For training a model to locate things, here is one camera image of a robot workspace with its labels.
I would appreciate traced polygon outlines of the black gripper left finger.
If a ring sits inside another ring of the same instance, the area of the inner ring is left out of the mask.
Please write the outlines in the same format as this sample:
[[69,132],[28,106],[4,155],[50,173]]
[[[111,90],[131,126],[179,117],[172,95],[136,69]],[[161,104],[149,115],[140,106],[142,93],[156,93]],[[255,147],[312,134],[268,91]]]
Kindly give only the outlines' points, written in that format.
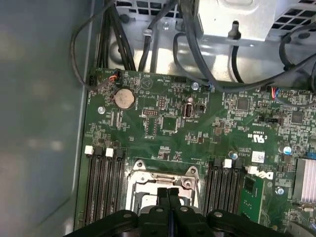
[[167,188],[158,188],[157,204],[140,215],[120,210],[78,229],[68,237],[166,237],[169,231],[170,203]]

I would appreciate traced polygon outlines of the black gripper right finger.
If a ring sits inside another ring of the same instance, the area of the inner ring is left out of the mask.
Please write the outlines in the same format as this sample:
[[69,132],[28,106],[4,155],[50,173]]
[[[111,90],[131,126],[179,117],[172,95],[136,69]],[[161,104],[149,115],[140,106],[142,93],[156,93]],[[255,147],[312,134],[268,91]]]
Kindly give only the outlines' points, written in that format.
[[169,188],[168,197],[173,223],[178,237],[290,237],[289,233],[279,233],[248,219],[226,212],[214,210],[203,216],[190,206],[180,203],[179,190]]

